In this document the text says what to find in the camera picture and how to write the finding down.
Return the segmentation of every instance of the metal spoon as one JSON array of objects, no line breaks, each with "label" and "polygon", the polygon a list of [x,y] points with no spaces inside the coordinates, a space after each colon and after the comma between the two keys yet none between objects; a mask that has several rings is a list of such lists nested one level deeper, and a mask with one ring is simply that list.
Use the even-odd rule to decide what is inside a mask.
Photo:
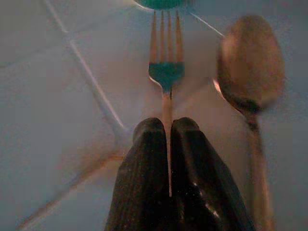
[{"label": "metal spoon", "polygon": [[271,27],[262,17],[244,16],[221,41],[217,62],[223,97],[245,116],[249,125],[255,227],[259,231],[273,231],[273,209],[257,114],[283,90],[282,53]]}]

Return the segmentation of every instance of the spoon handle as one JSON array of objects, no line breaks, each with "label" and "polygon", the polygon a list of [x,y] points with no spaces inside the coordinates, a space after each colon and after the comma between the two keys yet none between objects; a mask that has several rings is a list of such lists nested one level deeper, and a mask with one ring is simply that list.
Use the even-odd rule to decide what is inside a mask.
[{"label": "spoon handle", "polygon": [[257,231],[274,231],[274,212],[271,205],[266,160],[256,115],[246,116],[251,147],[252,211]]}]

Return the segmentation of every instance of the tile floor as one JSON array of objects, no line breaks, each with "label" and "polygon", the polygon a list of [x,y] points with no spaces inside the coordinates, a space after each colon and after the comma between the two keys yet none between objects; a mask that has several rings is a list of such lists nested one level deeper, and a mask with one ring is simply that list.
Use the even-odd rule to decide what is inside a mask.
[{"label": "tile floor", "polygon": [[[277,35],[286,90],[259,121],[280,231],[308,225],[305,6],[304,0],[196,0],[180,12],[186,73],[174,90],[174,116],[196,120],[245,201],[245,123],[211,84],[220,36],[200,20],[225,33],[238,16],[259,14]],[[119,161],[66,194],[48,216],[16,227],[91,166],[124,153],[142,119],[160,117],[160,89],[147,75],[151,20],[152,12],[132,0],[2,0],[0,230],[102,229]],[[300,57],[294,73],[293,53]]]}]

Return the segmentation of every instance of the fork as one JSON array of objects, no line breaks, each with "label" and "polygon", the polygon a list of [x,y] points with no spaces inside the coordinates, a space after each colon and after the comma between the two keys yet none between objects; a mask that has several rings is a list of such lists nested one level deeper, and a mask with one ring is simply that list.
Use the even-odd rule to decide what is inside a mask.
[{"label": "fork", "polygon": [[167,161],[168,161],[168,183],[169,196],[172,196],[171,189],[171,147],[170,147],[170,133],[172,124],[172,85],[184,76],[184,62],[183,62],[183,45],[180,29],[179,13],[176,11],[176,55],[173,52],[173,38],[171,33],[171,18],[170,11],[167,12],[167,56],[165,48],[165,34],[164,34],[164,11],[161,11],[161,25],[160,25],[160,57],[158,58],[158,45],[156,38],[156,11],[154,11],[152,31],[151,31],[151,45],[150,45],[150,63],[149,76],[150,79],[162,88],[162,122],[164,124],[166,141],[167,141]]}]

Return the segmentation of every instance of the fork handle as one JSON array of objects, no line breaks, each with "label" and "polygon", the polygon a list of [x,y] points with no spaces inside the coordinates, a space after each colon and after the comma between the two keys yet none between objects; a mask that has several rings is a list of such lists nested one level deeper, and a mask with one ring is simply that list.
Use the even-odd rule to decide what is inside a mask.
[{"label": "fork handle", "polygon": [[166,133],[167,142],[167,161],[168,161],[168,182],[169,182],[169,196],[172,196],[171,189],[171,148],[170,148],[170,134],[172,125],[172,93],[171,90],[168,92],[163,92],[162,100],[162,120]]}]

